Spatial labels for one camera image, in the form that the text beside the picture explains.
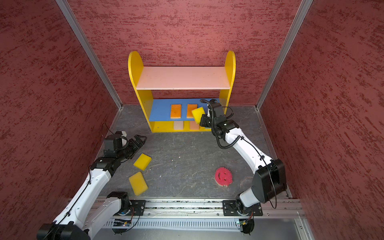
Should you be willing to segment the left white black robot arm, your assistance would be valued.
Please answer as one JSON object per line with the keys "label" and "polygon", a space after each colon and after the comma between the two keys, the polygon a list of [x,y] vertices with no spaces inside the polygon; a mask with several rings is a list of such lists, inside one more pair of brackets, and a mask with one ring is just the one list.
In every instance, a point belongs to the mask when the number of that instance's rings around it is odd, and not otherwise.
{"label": "left white black robot arm", "polygon": [[52,223],[40,227],[37,239],[92,240],[113,216],[120,222],[125,216],[129,220],[143,216],[146,201],[131,201],[126,192],[111,192],[95,212],[91,214],[90,210],[118,167],[132,159],[146,140],[142,135],[128,139],[121,131],[106,136],[103,154],[89,166],[82,186]]}

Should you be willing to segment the cream white sponge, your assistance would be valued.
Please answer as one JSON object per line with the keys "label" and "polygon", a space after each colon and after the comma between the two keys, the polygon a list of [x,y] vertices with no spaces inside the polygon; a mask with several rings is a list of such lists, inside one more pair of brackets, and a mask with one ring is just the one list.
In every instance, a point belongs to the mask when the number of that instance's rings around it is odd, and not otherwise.
{"label": "cream white sponge", "polygon": [[184,122],[183,121],[174,121],[173,128],[174,128],[174,131],[183,131],[184,130]]}

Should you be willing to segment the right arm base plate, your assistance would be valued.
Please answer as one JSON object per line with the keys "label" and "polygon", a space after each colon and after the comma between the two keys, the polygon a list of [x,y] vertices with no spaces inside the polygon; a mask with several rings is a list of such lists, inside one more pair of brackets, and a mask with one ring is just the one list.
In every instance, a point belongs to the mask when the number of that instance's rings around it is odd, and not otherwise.
{"label": "right arm base plate", "polygon": [[263,210],[260,203],[246,208],[240,206],[240,203],[240,201],[236,200],[223,200],[222,205],[224,216],[260,217],[263,215]]}

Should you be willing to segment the small yellow square sponge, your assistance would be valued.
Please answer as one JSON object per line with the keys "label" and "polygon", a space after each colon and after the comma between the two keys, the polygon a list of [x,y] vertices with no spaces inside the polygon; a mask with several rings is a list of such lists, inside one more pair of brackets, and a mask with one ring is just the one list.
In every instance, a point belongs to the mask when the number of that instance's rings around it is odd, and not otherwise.
{"label": "small yellow square sponge", "polygon": [[193,118],[194,118],[196,124],[198,124],[198,125],[200,125],[202,116],[205,114],[206,113],[205,113],[205,110],[203,107],[196,108],[196,109],[192,110]]}

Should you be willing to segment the salmon pink sponge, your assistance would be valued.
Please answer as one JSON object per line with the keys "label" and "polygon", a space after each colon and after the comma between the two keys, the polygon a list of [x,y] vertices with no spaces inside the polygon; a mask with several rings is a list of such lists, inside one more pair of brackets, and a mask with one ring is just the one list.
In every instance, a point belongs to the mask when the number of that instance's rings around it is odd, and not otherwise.
{"label": "salmon pink sponge", "polygon": [[195,121],[190,121],[190,130],[191,131],[199,131],[200,125],[197,124]]}

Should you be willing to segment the orange sponge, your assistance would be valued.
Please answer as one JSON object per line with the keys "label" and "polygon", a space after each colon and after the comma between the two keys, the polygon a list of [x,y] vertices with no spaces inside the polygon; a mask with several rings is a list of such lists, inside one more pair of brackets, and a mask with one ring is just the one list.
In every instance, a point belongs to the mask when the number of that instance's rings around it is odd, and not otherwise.
{"label": "orange sponge", "polygon": [[188,104],[187,105],[187,119],[193,119],[193,110],[197,109],[198,105],[197,104]]}
{"label": "orange sponge", "polygon": [[171,105],[170,118],[180,119],[181,117],[182,117],[182,105],[181,104]]}

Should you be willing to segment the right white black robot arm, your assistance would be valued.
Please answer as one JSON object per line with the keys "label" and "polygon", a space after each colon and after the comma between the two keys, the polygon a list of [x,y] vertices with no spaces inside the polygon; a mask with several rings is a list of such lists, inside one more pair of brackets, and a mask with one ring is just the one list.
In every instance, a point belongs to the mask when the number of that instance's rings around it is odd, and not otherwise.
{"label": "right white black robot arm", "polygon": [[234,148],[254,174],[251,186],[236,197],[237,211],[244,215],[254,205],[276,200],[287,190],[284,163],[269,157],[253,144],[231,116],[226,116],[225,107],[218,101],[201,99],[200,102],[207,105],[208,111],[195,118],[196,123],[211,129],[220,149]]}

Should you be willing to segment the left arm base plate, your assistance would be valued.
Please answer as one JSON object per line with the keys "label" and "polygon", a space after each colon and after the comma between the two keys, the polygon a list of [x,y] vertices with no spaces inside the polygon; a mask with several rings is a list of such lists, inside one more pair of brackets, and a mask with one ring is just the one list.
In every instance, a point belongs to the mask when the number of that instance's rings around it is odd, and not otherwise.
{"label": "left arm base plate", "polygon": [[129,216],[143,216],[146,209],[146,200],[130,200]]}

